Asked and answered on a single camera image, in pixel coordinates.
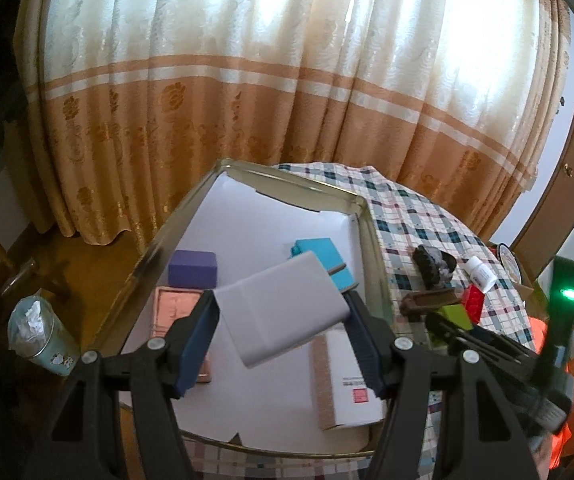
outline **plaid tablecloth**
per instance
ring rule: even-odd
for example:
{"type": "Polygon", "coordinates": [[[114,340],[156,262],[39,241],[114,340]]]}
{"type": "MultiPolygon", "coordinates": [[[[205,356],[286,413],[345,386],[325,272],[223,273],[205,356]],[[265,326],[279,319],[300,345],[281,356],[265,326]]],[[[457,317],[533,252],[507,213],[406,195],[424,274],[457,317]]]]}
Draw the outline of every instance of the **plaid tablecloth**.
{"type": "MultiPolygon", "coordinates": [[[[392,301],[392,329],[398,334],[426,341],[421,323],[409,323],[400,315],[400,301],[411,290],[423,290],[422,279],[412,261],[419,244],[452,254],[459,266],[454,286],[470,281],[462,264],[478,256],[498,276],[498,283],[486,295],[481,325],[513,337],[533,349],[531,329],[523,303],[509,276],[486,245],[462,222],[429,199],[405,186],[387,180],[375,168],[348,168],[341,164],[281,164],[281,170],[319,180],[362,195],[376,227],[387,270],[392,301]]],[[[440,426],[440,393],[432,392],[422,445],[418,474],[430,480],[435,463],[440,426]]],[[[299,459],[259,456],[218,446],[185,440],[189,456],[200,478],[291,478],[311,480],[359,480],[364,477],[370,458],[299,459]]]]}

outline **label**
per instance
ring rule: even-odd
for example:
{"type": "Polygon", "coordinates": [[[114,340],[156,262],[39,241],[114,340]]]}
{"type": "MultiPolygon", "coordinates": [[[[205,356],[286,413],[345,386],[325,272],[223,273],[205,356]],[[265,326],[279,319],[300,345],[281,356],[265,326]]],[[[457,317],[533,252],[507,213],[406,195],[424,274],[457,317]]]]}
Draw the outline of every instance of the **label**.
{"type": "Polygon", "coordinates": [[[362,402],[369,402],[369,396],[367,394],[366,388],[354,388],[353,389],[353,402],[354,404],[359,404],[362,402]]]}
{"type": "Polygon", "coordinates": [[[342,386],[364,386],[365,380],[360,377],[343,377],[342,386]]]}
{"type": "Polygon", "coordinates": [[[496,282],[496,275],[485,264],[481,264],[471,273],[471,281],[484,293],[496,282]]]}

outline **purple foam block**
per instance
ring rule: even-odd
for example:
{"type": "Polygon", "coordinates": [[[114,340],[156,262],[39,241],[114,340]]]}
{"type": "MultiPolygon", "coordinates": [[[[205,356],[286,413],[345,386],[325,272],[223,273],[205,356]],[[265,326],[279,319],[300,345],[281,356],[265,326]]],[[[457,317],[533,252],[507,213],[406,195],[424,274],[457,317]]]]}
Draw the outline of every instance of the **purple foam block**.
{"type": "Polygon", "coordinates": [[[174,251],[167,270],[169,286],[198,290],[216,287],[218,266],[214,253],[174,251]]]}

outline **blue foam block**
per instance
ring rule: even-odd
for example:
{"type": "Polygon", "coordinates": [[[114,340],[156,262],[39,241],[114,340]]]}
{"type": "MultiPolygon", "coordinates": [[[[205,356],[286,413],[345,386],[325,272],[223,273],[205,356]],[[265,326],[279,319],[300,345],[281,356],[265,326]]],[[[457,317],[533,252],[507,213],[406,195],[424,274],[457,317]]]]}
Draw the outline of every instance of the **blue foam block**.
{"type": "MultiPolygon", "coordinates": [[[[307,251],[312,251],[327,271],[344,263],[342,256],[340,256],[331,238],[296,240],[296,243],[291,248],[291,256],[296,256],[297,254],[307,251]]],[[[336,284],[338,290],[347,290],[356,285],[353,275],[347,267],[338,272],[334,272],[331,275],[331,279],[336,284]]]]}
{"type": "Polygon", "coordinates": [[[174,251],[167,268],[169,286],[207,290],[216,288],[216,255],[203,251],[174,251]]]}

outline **cardboard box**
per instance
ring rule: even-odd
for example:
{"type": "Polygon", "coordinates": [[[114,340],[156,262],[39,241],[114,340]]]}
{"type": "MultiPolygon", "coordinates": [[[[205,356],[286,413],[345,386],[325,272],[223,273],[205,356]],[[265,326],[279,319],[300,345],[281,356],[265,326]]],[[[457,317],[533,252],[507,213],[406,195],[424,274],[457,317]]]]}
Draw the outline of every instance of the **cardboard box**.
{"type": "Polygon", "coordinates": [[[320,429],[355,428],[381,421],[385,403],[365,384],[344,328],[317,336],[311,348],[320,429]]]}

